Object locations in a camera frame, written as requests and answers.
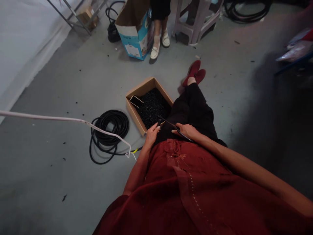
scissors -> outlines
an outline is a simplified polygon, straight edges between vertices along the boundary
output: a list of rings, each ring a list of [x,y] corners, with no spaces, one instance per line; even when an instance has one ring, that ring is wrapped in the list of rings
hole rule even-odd
[[[182,136],[184,137],[185,139],[187,139],[189,142],[191,143],[195,143],[193,140],[189,139],[187,136],[185,136],[183,133],[180,132],[179,128],[177,126],[175,126],[174,124],[170,123],[169,121],[165,120],[164,118],[162,118],[160,115],[158,115],[158,117],[160,118],[159,122],[158,122],[158,126],[160,125],[161,123],[161,119],[166,121],[168,124],[170,124],[172,127],[175,128],[175,130],[177,130],[177,132]]]

hand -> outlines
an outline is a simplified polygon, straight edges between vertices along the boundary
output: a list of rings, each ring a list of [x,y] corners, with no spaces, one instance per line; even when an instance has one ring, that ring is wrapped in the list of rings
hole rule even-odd
[[[144,143],[145,146],[149,148],[152,147],[152,145],[156,141],[157,133],[160,131],[160,129],[161,127],[160,126],[157,127],[157,123],[156,123],[152,127],[150,127],[149,130],[147,130],[147,137]]]
[[[189,125],[189,124],[180,124],[180,123],[176,123],[176,126],[180,129],[180,132],[182,134],[184,134],[186,137],[188,137],[191,140],[194,140],[197,142],[197,140],[199,138],[201,138],[202,134],[197,131],[196,128],[194,128],[193,126]],[[172,133],[180,135],[177,130],[172,130]]]

white loafer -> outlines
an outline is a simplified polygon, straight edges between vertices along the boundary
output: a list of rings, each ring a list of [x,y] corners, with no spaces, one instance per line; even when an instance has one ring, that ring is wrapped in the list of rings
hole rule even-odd
[[[159,47],[152,47],[152,51],[151,51],[151,54],[150,54],[150,58],[151,59],[156,59],[157,56],[159,55],[159,49],[160,49],[160,44],[159,44]]]
[[[165,48],[168,48],[170,46],[170,38],[167,33],[167,29],[165,30],[165,33],[162,35],[162,45]]]

coiled cable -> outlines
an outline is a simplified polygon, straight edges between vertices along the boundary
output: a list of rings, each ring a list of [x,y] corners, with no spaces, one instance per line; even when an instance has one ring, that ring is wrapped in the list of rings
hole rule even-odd
[[[112,131],[106,130],[109,123],[113,124]],[[96,127],[102,130],[105,130],[107,132],[111,132],[113,134],[119,135],[122,139],[124,139],[124,137],[127,135],[128,130],[129,130],[129,120],[126,114],[121,111],[113,110],[113,109],[106,111],[100,117],[97,117],[94,120],[92,120],[91,124],[94,124]],[[120,141],[121,140],[117,137],[101,133],[91,128],[91,139],[90,139],[90,144],[89,144],[89,155],[90,155],[91,160],[95,164],[103,165],[103,164],[108,163],[115,155],[125,155],[125,153],[116,153],[117,145]],[[111,154],[111,157],[105,162],[102,162],[102,163],[97,162],[92,157],[92,152],[91,152],[92,142],[100,151]],[[111,148],[103,149],[101,145],[111,147]]]
[[[229,2],[231,2],[231,5],[229,8],[227,8],[227,4]],[[258,2],[264,4],[264,8],[261,11],[259,11],[257,13],[253,13],[253,14],[242,14],[236,10],[237,4],[241,4],[241,3],[245,3],[245,2],[249,2],[249,1],[248,0],[246,0],[246,1],[228,0],[228,1],[224,2],[225,11],[226,11],[228,17],[232,21],[235,21],[237,23],[243,23],[243,24],[247,24],[247,23],[249,24],[249,23],[254,23],[254,22],[260,21],[269,12],[271,5],[273,3],[273,0],[260,0],[260,1],[258,1]]]

white wall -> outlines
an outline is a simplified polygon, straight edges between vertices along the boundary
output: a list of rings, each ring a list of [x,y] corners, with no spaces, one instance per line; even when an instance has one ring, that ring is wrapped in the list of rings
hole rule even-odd
[[[63,1],[51,1],[69,16]],[[75,7],[80,0],[68,2]],[[70,29],[46,0],[0,2],[0,110],[11,109]]]

